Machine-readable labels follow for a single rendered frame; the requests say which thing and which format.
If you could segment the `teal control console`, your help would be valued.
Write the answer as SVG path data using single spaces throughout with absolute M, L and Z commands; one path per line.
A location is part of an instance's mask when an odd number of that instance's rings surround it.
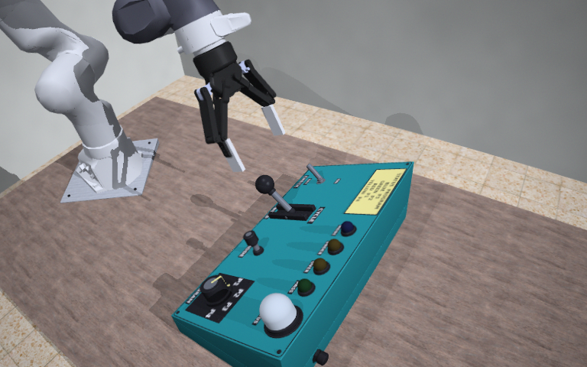
M 179 331 L 232 367 L 325 365 L 406 218 L 413 163 L 308 164 L 283 197 L 261 175 L 277 203 L 171 315 Z

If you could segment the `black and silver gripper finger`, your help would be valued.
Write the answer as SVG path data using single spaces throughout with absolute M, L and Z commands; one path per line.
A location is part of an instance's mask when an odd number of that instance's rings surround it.
M 230 87 L 231 80 L 229 78 L 224 79 L 221 99 L 214 93 L 212 94 L 210 92 L 212 88 L 210 87 L 209 83 L 202 88 L 195 89 L 194 94 L 199 103 L 199 110 L 206 143 L 217 143 L 226 160 L 228 161 L 232 171 L 242 172 L 245 170 L 245 167 L 241 162 L 230 138 L 227 139 Z
M 286 132 L 274 109 L 276 92 L 266 83 L 261 75 L 253 67 L 250 60 L 239 62 L 242 68 L 242 77 L 239 73 L 233 73 L 232 78 L 242 85 L 239 92 L 255 101 L 261 107 L 262 112 L 271 128 L 273 135 L 284 135 Z M 251 84 L 250 84 L 251 83 Z

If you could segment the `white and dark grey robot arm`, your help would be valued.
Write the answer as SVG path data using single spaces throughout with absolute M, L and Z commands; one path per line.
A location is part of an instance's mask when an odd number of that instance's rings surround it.
M 222 15 L 213 0 L 116 0 L 112 20 L 133 44 L 175 33 L 178 53 L 194 56 L 251 23 L 245 12 Z M 20 50 L 52 62 L 34 91 L 46 110 L 68 117 L 81 138 L 78 175 L 96 193 L 132 183 L 141 174 L 143 154 L 126 137 L 112 105 L 94 93 L 109 60 L 103 42 L 60 22 L 41 0 L 0 0 L 0 29 Z

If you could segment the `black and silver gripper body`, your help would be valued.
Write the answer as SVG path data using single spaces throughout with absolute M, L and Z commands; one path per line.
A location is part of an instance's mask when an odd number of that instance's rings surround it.
M 200 76 L 205 79 L 206 85 L 210 84 L 212 88 L 210 92 L 220 98 L 222 98 L 223 80 L 226 78 L 231 80 L 229 97 L 241 90 L 242 85 L 232 78 L 233 73 L 238 72 L 242 75 L 242 68 L 236 60 L 237 55 L 229 41 L 193 58 Z

